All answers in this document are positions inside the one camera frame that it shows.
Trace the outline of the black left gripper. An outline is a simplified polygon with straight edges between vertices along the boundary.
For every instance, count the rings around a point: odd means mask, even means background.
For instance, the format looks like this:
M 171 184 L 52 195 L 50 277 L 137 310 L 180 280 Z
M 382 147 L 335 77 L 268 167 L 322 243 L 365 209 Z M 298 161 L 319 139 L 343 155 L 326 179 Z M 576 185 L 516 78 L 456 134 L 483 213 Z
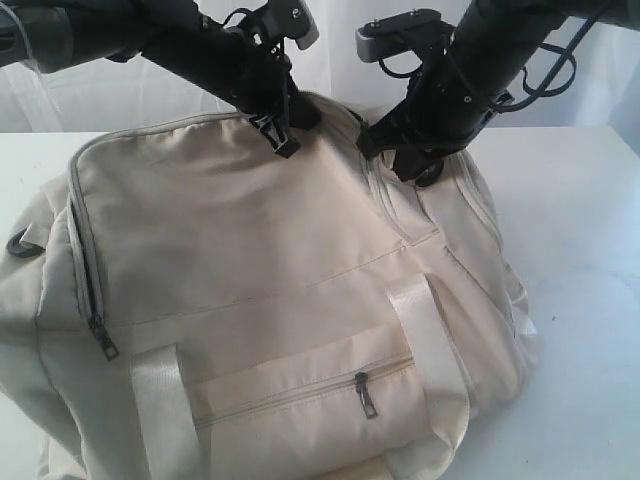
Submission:
M 322 116 L 301 92 L 289 96 L 289 119 L 285 113 L 264 115 L 283 101 L 290 80 L 280 2 L 237 8 L 217 22 L 194 1 L 146 1 L 154 35 L 144 44 L 144 58 L 244 113 L 258 114 L 249 123 L 276 155 L 290 158 L 300 149 L 290 127 L 310 131 Z

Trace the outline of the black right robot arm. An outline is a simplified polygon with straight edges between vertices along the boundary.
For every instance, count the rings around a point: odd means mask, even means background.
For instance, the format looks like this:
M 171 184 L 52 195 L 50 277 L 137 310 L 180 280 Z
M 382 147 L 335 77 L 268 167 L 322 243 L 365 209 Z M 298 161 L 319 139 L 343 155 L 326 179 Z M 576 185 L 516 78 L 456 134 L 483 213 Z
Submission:
M 514 102 L 508 87 L 548 35 L 568 18 L 583 19 L 581 29 L 560 51 L 541 84 Z M 405 99 L 358 140 L 371 159 L 383 151 L 423 151 L 442 158 L 464 149 L 491 119 L 554 95 L 550 84 L 596 23 L 639 28 L 636 1 L 473 1 L 459 24 L 439 12 L 418 9 L 371 21 L 356 32 L 365 63 L 411 51 L 419 68 L 404 74 Z

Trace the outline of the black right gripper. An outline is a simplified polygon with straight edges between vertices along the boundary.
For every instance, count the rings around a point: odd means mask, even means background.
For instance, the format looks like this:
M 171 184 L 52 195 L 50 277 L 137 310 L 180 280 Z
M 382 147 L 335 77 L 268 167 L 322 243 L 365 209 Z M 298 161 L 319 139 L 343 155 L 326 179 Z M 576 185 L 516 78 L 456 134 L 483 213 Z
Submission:
M 403 183 L 431 186 L 444 171 L 446 156 L 463 150 L 498 109 L 513 98 L 515 54 L 497 46 L 453 44 L 423 66 L 406 98 L 360 133 L 366 160 L 391 150 L 392 170 Z

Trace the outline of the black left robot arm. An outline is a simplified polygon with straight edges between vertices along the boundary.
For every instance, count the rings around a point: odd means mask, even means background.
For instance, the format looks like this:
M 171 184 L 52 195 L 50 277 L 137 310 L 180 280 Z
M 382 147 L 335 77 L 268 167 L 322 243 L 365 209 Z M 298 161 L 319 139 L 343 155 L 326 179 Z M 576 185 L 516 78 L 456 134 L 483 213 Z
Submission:
M 372 22 L 358 31 L 359 55 L 395 78 L 419 78 L 444 54 L 452 27 L 440 13 L 420 9 Z M 292 76 L 285 40 L 306 50 L 318 39 L 305 1 L 264 1 L 240 7 L 222 22 L 196 1 L 1 1 L 1 68 L 23 63 L 54 73 L 105 58 L 125 63 L 141 55 L 236 108 L 284 158 L 300 148 L 291 130 L 320 123 L 317 107 Z M 384 59 L 413 51 L 422 65 L 391 72 Z M 357 140 L 365 158 L 395 152 L 392 170 L 402 182 L 433 184 L 447 153 L 433 153 L 401 103 Z

